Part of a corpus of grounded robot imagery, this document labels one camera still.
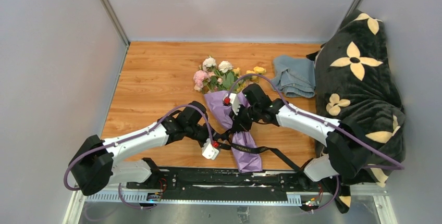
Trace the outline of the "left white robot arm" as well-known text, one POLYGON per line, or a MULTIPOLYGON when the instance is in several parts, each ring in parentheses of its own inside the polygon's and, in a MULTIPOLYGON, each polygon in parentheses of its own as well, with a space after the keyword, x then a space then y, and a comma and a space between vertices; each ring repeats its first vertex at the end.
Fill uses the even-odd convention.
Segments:
POLYGON ((106 139, 98 135, 88 137, 68 164, 64 186, 71 191, 80 190, 85 196, 108 185, 127 182, 154 189, 160 178, 154 167, 142 159, 127 158, 184 138, 197 141, 206 159, 214 160, 219 154, 206 108, 197 101, 179 105, 149 126, 128 134, 106 139))

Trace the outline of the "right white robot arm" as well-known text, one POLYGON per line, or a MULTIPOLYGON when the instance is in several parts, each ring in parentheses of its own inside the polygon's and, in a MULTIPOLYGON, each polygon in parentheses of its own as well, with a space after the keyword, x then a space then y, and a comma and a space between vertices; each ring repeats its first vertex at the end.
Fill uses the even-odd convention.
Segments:
POLYGON ((356 178, 373 154, 373 147, 354 121, 321 117, 283 98, 272 100, 257 84, 247 86, 242 95, 228 93, 223 102, 231 106, 233 129, 237 132, 249 130, 252 123, 262 121, 304 133, 326 148, 325 155, 311 159, 302 167, 294 166, 294 170, 301 172, 298 186, 304 191, 312 191, 327 177, 356 178))

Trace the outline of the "pink wrapping paper sheet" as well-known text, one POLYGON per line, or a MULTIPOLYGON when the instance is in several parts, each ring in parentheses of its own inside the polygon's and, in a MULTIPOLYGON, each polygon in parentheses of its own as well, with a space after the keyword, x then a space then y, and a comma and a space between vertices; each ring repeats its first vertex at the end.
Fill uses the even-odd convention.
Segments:
MULTIPOLYGON (((224 98, 227 91, 210 92, 204 95, 206 106, 212 113, 216 121, 224 128, 229 130, 233 126, 233 120, 229 116, 233 111, 231 106, 224 105, 224 98)), ((241 146, 256 148, 257 145, 248 131, 234 132, 232 142, 241 146)), ((262 159, 259 154, 246 153, 237 149, 232 150, 237 168, 241 173, 259 172, 263 170, 262 159)))

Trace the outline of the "white fake rose stem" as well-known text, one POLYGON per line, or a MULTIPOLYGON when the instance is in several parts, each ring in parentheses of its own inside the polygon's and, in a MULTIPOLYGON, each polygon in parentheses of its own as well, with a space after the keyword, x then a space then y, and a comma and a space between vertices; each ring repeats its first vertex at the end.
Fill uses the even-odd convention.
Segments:
POLYGON ((234 83, 233 65, 228 61, 219 64, 212 56, 208 56, 200 66, 200 70, 213 72, 211 81, 203 88, 205 93, 229 90, 234 83))

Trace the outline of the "yellow fake flower stem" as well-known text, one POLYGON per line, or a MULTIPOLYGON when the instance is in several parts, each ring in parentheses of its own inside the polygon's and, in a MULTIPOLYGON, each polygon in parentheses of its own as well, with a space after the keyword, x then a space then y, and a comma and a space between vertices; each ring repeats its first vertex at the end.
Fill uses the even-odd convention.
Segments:
POLYGON ((259 77, 258 74, 262 76, 266 74, 266 69, 260 66, 255 66, 252 70, 247 70, 245 74, 241 73, 240 68, 234 68, 232 71, 235 76, 234 81, 237 81, 237 84, 233 86, 235 93, 241 92, 252 83, 259 83, 261 77, 259 77))

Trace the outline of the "pink fake flower stem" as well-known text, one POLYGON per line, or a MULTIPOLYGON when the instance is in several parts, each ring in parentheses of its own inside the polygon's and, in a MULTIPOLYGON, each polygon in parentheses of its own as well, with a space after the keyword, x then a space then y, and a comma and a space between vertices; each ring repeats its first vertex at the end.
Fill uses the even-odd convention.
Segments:
POLYGON ((209 82, 211 81, 211 77, 214 75, 213 72, 207 72, 204 70, 198 70, 195 72, 194 76, 193 76, 193 80, 194 80, 194 89, 196 91, 202 91, 203 88, 209 84, 209 82))

